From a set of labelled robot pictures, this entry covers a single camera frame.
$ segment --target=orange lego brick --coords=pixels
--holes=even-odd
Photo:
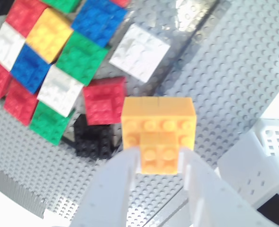
[[[30,31],[26,43],[47,63],[52,63],[73,33],[70,25],[63,15],[47,8]]]
[[[140,144],[143,174],[177,174],[179,146],[175,133],[142,133]]]
[[[191,98],[127,97],[121,116],[124,149],[141,148],[145,173],[175,173],[178,158],[169,165],[174,167],[171,170],[165,170],[166,162],[160,158],[168,146],[177,150],[180,147],[194,149],[196,120]],[[143,157],[149,154],[146,149],[151,147],[160,157],[147,161]]]

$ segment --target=gray lego baseplate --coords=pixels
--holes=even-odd
[[[198,26],[218,0],[134,0],[127,7],[128,14],[110,41],[111,49],[95,74],[95,79],[124,76],[129,96],[150,96],[164,80],[183,48],[189,44]],[[73,19],[77,13],[69,15]],[[162,39],[171,47],[147,83],[128,75],[109,63],[115,49],[132,23]],[[73,123],[84,114],[82,94],[76,103],[76,112],[64,136],[74,141]],[[114,144],[121,139],[121,125],[114,127]]]
[[[136,22],[165,41],[176,34],[178,46],[184,33],[167,26],[179,18],[178,2],[135,1],[126,26],[111,43],[115,47],[119,34]],[[195,151],[215,167],[279,91],[279,0],[223,1],[164,78],[172,59],[165,58],[146,84],[127,76],[129,95],[151,95],[164,80],[156,95],[192,97],[198,115]],[[105,61],[97,78],[121,75],[125,74]],[[13,119],[0,102],[0,170],[45,198],[50,211],[71,219],[103,163],[76,157],[64,143],[51,145]],[[179,175],[138,175],[127,226],[142,227],[181,187]]]

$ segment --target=white perforated plastic piece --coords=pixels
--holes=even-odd
[[[276,227],[220,179],[194,152],[184,150],[184,181],[194,227]]]
[[[253,132],[248,132],[218,161],[218,170],[254,208],[279,194],[279,159],[268,157]]]
[[[37,99],[67,117],[83,84],[52,65],[38,93]]]
[[[0,64],[8,71],[13,65],[25,44],[26,39],[7,22],[0,28]]]
[[[115,50],[110,63],[147,82],[167,53],[169,45],[132,24]]]
[[[266,155],[279,158],[279,120],[260,119],[256,131]]]
[[[139,148],[124,150],[110,159],[92,180],[70,227],[124,226],[138,164]]]

